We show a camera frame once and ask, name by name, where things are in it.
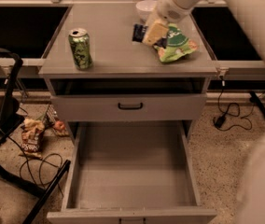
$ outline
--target green soda can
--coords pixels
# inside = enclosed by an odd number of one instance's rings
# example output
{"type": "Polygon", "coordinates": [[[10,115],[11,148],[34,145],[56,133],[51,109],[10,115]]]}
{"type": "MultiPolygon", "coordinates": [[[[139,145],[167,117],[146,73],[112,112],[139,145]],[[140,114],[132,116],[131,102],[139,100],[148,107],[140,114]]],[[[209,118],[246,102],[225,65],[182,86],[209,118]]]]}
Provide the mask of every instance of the green soda can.
{"type": "Polygon", "coordinates": [[[73,52],[76,68],[84,70],[91,67],[90,38],[87,31],[83,28],[73,29],[69,33],[68,40],[73,52]]]}

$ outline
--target black drawer handle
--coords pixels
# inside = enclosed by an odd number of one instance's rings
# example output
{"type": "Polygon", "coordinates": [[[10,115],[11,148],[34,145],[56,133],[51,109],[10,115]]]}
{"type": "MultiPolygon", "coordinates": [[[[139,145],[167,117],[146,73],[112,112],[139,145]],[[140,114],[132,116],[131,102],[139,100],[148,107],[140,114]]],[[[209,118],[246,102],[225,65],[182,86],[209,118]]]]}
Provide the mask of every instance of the black drawer handle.
{"type": "Polygon", "coordinates": [[[121,103],[118,103],[118,109],[121,110],[137,110],[143,108],[143,103],[137,105],[122,105],[121,103]]]}

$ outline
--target white bowl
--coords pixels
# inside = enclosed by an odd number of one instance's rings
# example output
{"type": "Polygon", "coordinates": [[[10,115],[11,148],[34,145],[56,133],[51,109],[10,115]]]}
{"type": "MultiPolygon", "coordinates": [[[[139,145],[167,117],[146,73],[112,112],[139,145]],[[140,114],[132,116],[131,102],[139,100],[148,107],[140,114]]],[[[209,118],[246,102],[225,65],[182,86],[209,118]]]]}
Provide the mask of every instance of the white bowl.
{"type": "Polygon", "coordinates": [[[155,5],[157,5],[157,0],[144,0],[136,4],[136,10],[142,21],[146,21],[151,11],[153,11],[155,5]]]}

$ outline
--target can top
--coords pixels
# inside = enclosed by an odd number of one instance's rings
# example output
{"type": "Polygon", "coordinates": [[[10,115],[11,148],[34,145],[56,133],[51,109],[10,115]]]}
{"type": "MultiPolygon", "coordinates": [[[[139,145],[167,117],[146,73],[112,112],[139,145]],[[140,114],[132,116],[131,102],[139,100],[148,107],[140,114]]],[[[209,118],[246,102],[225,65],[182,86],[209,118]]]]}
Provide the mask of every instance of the can top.
{"type": "Polygon", "coordinates": [[[87,31],[84,28],[75,28],[70,30],[69,35],[73,37],[81,37],[85,35],[87,31]]]}

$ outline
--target gray desk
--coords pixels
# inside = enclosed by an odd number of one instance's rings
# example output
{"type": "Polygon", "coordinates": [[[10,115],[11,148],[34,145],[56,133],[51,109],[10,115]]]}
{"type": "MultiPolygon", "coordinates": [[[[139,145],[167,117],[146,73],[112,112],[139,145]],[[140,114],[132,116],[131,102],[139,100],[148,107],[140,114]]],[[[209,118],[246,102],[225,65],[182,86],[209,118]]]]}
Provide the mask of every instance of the gray desk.
{"type": "Polygon", "coordinates": [[[207,223],[215,216],[200,207],[187,143],[216,68],[191,18],[179,27],[199,50],[171,64],[132,42],[139,22],[133,2],[74,4],[40,71],[75,145],[52,223],[207,223]],[[91,38],[94,64],[85,71],[76,70],[68,43],[77,27],[91,38]]]}

